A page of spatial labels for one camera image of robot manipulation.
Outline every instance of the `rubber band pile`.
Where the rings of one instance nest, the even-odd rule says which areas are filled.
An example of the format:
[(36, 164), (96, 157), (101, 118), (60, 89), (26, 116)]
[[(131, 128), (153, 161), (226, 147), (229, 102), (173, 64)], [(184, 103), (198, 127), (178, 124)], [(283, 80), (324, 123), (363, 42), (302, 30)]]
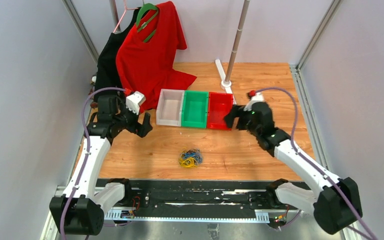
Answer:
[(179, 165), (184, 168), (198, 167), (199, 164), (203, 163), (203, 155), (197, 148), (184, 150), (179, 157)]

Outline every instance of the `storage bin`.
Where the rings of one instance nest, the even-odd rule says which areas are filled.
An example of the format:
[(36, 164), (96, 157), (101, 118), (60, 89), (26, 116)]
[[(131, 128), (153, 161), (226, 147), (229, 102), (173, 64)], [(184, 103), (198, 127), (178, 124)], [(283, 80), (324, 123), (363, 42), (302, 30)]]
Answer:
[(206, 91), (184, 91), (181, 126), (207, 127), (208, 96)]
[(184, 90), (161, 89), (156, 107), (156, 124), (180, 127)]
[(231, 130), (224, 117), (231, 111), (233, 95), (230, 93), (210, 92), (208, 98), (208, 118), (206, 127), (209, 129)]

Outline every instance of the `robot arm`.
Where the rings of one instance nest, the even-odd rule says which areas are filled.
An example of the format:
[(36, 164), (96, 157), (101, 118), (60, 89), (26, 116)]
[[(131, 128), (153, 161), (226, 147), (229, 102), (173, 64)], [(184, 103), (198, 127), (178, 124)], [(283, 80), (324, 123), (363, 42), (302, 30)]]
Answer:
[[(277, 208), (284, 204), (294, 206), (314, 216), (320, 227), (327, 233), (338, 232), (355, 222), (357, 218), (331, 182), (327, 180), (329, 176), (362, 216), (356, 182), (349, 177), (341, 179), (314, 161), (299, 147), (295, 150), (289, 134), (275, 127), (272, 110), (264, 102), (263, 95), (260, 92), (252, 95), (249, 93), (248, 97), (250, 101), (247, 105), (234, 105), (224, 118), (227, 126), (231, 128), (234, 118), (239, 118), (237, 129), (247, 130), (254, 135), (263, 150), (288, 165), (310, 188), (307, 190), (297, 187), (285, 179), (276, 180), (266, 188), (271, 207)], [(320, 174), (298, 153), (313, 161), (324, 174)]]
[[(98, 112), (94, 113), (87, 125), (90, 150), (87, 152), (87, 139), (83, 141), (81, 157), (70, 182), (61, 197), (53, 197), (49, 204), (52, 217), (60, 230), (60, 223), (68, 197), (72, 195), (68, 210), (64, 216), (64, 231), (74, 235), (97, 235), (100, 233), (104, 215), (117, 203), (130, 201), (131, 187), (128, 179), (116, 179), (95, 195), (95, 186), (105, 156), (110, 150), (113, 139), (124, 129), (145, 137), (153, 127), (150, 114), (145, 113), (143, 123), (138, 123), (140, 105), (145, 96), (135, 92), (126, 97), (126, 105), (114, 95), (102, 95), (98, 98)], [(84, 156), (88, 155), (84, 169)]]

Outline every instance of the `white wall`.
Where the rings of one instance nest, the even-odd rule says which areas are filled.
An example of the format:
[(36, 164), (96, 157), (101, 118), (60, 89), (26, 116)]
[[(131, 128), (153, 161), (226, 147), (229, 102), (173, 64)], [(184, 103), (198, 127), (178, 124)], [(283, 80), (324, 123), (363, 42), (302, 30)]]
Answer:
[[(251, 0), (236, 62), (296, 64), (332, 0)], [(73, 0), (98, 52), (104, 48), (114, 22), (109, 0)], [(165, 0), (147, 0), (162, 3)], [(177, 62), (228, 62), (238, 28), (243, 0), (172, 0), (182, 23), (188, 49), (178, 51)], [(122, 0), (117, 0), (119, 17)], [(142, 0), (127, 0), (129, 8)], [(122, 27), (132, 19), (128, 11)]]
[(384, 239), (384, 1), (342, 1), (302, 74), (331, 168)]
[(95, 68), (62, 1), (0, 1), (0, 240), (39, 239)]

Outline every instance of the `floor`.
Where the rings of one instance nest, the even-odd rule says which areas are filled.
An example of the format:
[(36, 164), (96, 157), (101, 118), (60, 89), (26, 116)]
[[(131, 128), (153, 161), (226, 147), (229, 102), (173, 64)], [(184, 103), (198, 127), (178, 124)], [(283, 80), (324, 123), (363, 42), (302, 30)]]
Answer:
[[(214, 63), (175, 63), (173, 68), (197, 76), (189, 90), (222, 92)], [(232, 90), (239, 105), (248, 102), (246, 93), (264, 87), (285, 88), (298, 101), (295, 85), (286, 63), (235, 63)], [(266, 91), (264, 98), (273, 110), (276, 126), (290, 133), (294, 107), (280, 91)], [(127, 131), (115, 138), (99, 174), (100, 178), (237, 180), (259, 181), (300, 178), (281, 161), (271, 157), (246, 131), (214, 130), (156, 125), (155, 110), (149, 111), (153, 130), (140, 138)], [(307, 127), (299, 108), (295, 140), (314, 156)], [(184, 149), (199, 148), (203, 163), (196, 168), (178, 164)]]
[[(70, 235), (68, 240), (84, 240), (85, 236)], [(340, 233), (329, 235), (313, 217), (303, 216), (282, 231), (264, 223), (207, 223), (139, 221), (122, 227), (104, 227), (90, 240), (341, 240)]]

